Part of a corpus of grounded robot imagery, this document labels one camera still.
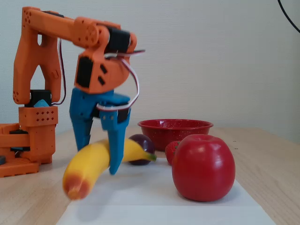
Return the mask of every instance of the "white paper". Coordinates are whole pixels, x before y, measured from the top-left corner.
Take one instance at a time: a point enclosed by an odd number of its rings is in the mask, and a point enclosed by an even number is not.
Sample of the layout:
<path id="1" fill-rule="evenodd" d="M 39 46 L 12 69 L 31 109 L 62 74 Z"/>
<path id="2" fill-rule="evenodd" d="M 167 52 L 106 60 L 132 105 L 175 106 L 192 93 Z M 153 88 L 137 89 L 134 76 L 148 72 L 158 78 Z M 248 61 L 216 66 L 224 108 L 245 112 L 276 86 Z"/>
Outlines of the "white paper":
<path id="1" fill-rule="evenodd" d="M 182 198 L 166 159 L 146 166 L 122 164 L 105 171 L 91 194 L 71 202 L 58 225 L 274 225 L 262 207 L 235 181 L 219 201 Z"/>

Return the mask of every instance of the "banana tip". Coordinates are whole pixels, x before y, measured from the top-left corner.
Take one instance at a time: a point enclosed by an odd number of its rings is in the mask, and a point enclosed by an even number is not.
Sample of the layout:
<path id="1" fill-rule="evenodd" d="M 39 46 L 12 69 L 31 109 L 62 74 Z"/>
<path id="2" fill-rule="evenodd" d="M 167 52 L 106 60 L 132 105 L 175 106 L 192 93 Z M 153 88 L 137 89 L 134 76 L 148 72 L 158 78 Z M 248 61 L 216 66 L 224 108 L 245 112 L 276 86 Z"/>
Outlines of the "banana tip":
<path id="1" fill-rule="evenodd" d="M 90 185 L 79 174 L 70 174 L 64 180 L 63 189 L 67 197 L 73 201 L 85 198 L 89 194 Z"/>

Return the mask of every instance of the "yellow banana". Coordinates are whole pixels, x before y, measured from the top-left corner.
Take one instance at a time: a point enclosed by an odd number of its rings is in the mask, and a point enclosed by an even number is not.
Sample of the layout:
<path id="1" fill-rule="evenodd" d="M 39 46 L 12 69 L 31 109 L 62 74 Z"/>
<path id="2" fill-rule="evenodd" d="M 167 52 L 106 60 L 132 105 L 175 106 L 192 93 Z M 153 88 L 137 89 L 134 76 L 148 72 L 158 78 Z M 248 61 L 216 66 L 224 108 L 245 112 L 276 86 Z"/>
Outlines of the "yellow banana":
<path id="1" fill-rule="evenodd" d="M 155 161 L 156 155 L 147 153 L 135 141 L 125 139 L 122 162 L 139 159 Z M 98 177 L 109 166 L 109 142 L 104 139 L 82 148 L 68 164 L 63 179 L 63 190 L 71 200 L 85 198 L 93 189 Z"/>

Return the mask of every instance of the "plum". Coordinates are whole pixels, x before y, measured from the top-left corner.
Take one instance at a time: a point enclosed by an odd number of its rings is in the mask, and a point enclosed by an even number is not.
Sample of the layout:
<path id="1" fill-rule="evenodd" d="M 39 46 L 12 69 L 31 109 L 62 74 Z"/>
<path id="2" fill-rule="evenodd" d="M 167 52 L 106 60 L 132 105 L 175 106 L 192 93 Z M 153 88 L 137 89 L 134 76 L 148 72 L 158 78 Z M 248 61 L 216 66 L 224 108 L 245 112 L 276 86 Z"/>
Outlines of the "plum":
<path id="1" fill-rule="evenodd" d="M 136 134 L 129 137 L 129 139 L 135 141 L 148 153 L 155 154 L 155 147 L 152 140 L 146 135 Z M 130 161 L 129 163 L 132 165 L 147 165 L 150 161 L 145 159 Z"/>

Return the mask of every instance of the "white wire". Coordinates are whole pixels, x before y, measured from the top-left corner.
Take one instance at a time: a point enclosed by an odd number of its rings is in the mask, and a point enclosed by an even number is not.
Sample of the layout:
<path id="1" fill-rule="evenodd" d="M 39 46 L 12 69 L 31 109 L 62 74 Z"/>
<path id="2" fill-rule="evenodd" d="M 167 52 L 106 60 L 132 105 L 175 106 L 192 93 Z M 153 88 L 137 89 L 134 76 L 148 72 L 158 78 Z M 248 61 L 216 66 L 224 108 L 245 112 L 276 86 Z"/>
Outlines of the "white wire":
<path id="1" fill-rule="evenodd" d="M 122 53 L 122 56 L 130 56 L 130 55 L 132 55 L 132 54 Z M 135 84 L 136 84 L 136 96 L 131 100 L 131 102 L 129 102 L 126 105 L 120 105 L 120 106 L 102 106 L 102 105 L 99 105 L 99 104 L 97 105 L 97 109 L 99 109 L 101 111 L 106 111 L 106 112 L 111 112 L 111 111 L 116 111 L 116 110 L 124 110 L 124 109 L 130 108 L 133 105 L 133 103 L 137 100 L 137 98 L 139 97 L 139 94 L 140 94 L 139 80 L 138 80 L 137 74 L 133 70 L 133 68 L 126 62 L 125 59 L 116 58 L 116 57 L 113 57 L 113 59 L 120 60 L 123 63 L 123 65 L 126 67 L 126 69 L 128 69 L 130 74 L 133 76 L 133 78 L 135 80 Z"/>

